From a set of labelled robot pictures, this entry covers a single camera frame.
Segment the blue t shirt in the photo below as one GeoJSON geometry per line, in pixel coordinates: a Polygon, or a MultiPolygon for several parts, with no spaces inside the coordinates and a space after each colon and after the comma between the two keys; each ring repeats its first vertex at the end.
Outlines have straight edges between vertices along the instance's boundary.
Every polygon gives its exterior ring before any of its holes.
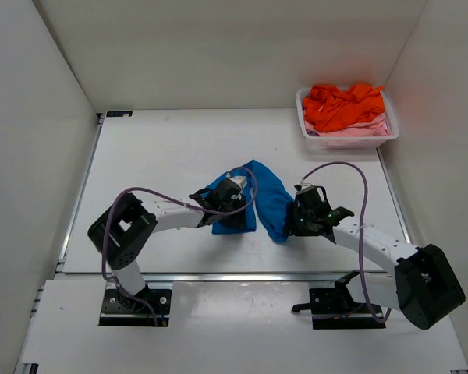
{"type": "Polygon", "coordinates": [[[255,232],[257,222],[260,221],[268,233],[269,238],[278,244],[286,243],[288,235],[284,231],[286,207],[292,203],[294,198],[285,190],[282,181],[264,164],[259,161],[251,160],[241,168],[231,170],[231,176],[246,177],[246,187],[243,189],[243,195],[249,201],[252,192],[255,191],[255,184],[251,174],[254,174],[257,180],[257,196],[253,204],[250,204],[245,213],[246,224],[244,228],[229,228],[222,222],[215,222],[211,233],[213,235],[237,235],[255,232]]]}

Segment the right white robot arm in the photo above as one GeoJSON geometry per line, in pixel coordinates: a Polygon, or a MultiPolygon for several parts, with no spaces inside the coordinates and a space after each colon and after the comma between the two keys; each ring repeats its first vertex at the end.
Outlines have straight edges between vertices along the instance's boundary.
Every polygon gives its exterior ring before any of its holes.
{"type": "Polygon", "coordinates": [[[292,312],[311,311],[316,330],[383,328],[382,309],[397,310],[415,327],[428,330],[466,301],[442,249],[401,242],[361,224],[352,211],[331,208],[322,186],[296,186],[285,231],[326,238],[383,270],[368,273],[359,267],[328,286],[312,287],[310,301],[294,305],[292,312]]]}

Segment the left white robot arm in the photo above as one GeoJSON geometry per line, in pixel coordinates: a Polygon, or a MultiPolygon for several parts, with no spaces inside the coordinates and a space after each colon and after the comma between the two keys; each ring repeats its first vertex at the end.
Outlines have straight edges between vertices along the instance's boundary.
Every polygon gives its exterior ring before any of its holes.
{"type": "Polygon", "coordinates": [[[245,228],[249,207],[246,186],[244,176],[221,178],[214,188],[190,195],[199,204],[198,209],[164,201],[148,211],[140,199],[127,192],[89,227],[87,236],[102,255],[102,268],[111,270],[104,272],[103,277],[116,286],[119,302],[128,312],[152,315],[157,308],[137,263],[149,237],[155,232],[216,223],[227,228],[245,228]]]}

